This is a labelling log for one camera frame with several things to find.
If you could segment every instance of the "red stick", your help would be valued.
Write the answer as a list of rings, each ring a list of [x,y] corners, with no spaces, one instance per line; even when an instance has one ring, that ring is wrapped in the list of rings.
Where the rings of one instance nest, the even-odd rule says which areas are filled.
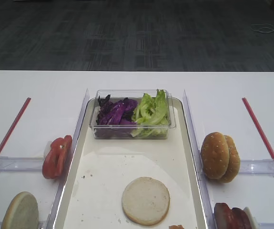
[[[272,149],[272,147],[271,147],[271,145],[270,145],[270,143],[269,143],[269,141],[268,141],[268,139],[267,139],[267,137],[266,137],[263,129],[261,128],[260,123],[256,119],[256,116],[253,113],[251,106],[249,105],[249,103],[248,103],[248,101],[247,101],[246,98],[242,98],[242,101],[245,104],[245,107],[247,108],[247,111],[249,112],[249,115],[252,118],[252,120],[254,122],[254,125],[256,126],[256,129],[259,132],[259,134],[260,134],[260,136],[261,136],[261,138],[262,138],[262,140],[263,140],[263,142],[264,142],[264,144],[265,144],[265,146],[266,146],[266,148],[267,148],[267,150],[268,150],[271,158],[274,159],[274,150]]]
[[[10,135],[12,134],[15,126],[17,125],[18,121],[20,120],[22,114],[24,113],[24,111],[26,110],[27,106],[29,105],[31,101],[31,98],[27,98],[26,101],[24,102],[22,108],[20,109],[18,115],[16,116],[14,122],[12,123],[11,127],[9,128],[7,134],[5,135],[4,139],[2,140],[2,142],[0,143],[0,153],[3,150],[5,144],[7,143]]]

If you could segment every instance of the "gray carpet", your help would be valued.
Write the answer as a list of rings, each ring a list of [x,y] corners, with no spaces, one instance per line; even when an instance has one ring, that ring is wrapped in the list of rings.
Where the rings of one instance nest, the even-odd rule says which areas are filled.
[[[274,71],[264,0],[0,0],[0,70]]]

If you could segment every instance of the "white table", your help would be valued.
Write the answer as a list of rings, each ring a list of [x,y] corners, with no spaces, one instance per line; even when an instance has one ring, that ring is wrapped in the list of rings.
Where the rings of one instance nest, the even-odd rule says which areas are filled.
[[[270,158],[246,97],[274,149],[274,73],[0,71],[0,142],[31,97],[1,155],[41,156],[47,139],[73,134],[87,88],[90,98],[99,89],[163,88],[181,100],[186,90],[199,144],[219,131],[233,137],[241,158]]]

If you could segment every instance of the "clear plastic container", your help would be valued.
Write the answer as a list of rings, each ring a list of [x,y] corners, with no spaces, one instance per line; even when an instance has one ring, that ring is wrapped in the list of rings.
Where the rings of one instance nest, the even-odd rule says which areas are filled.
[[[93,112],[90,118],[90,128],[97,139],[166,139],[170,128],[176,127],[172,96],[166,91],[165,100],[169,107],[167,125],[98,125],[97,115],[100,111],[98,98],[105,98],[110,94],[110,101],[115,103],[125,98],[133,99],[140,104],[145,93],[156,97],[157,90],[99,90],[96,93]]]

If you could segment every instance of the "red tomato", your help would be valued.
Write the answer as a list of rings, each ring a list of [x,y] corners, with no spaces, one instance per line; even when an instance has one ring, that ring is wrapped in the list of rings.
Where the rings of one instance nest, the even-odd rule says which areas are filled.
[[[42,174],[46,179],[55,179],[62,174],[71,144],[70,135],[57,138],[51,143],[51,150],[42,165]]]

